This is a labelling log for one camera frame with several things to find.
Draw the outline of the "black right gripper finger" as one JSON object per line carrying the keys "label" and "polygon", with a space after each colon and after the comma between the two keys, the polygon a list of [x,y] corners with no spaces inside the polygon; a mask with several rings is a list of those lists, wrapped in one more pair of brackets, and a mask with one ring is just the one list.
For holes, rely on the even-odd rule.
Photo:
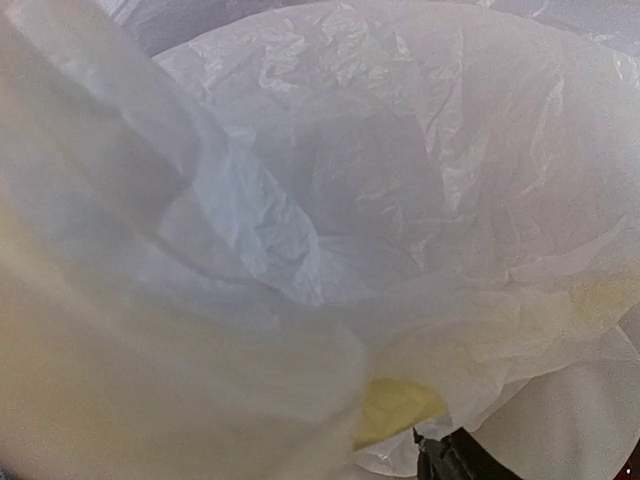
{"label": "black right gripper finger", "polygon": [[418,480],[521,480],[493,458],[464,428],[441,440],[413,429],[418,446]]}

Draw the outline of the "translucent white trash bag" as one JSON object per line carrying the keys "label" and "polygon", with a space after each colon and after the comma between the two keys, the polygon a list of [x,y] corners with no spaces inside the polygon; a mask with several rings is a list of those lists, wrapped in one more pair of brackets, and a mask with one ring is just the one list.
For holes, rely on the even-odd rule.
{"label": "translucent white trash bag", "polygon": [[1,464],[519,479],[639,439],[639,62],[453,2],[249,16],[150,58],[1,5]]}

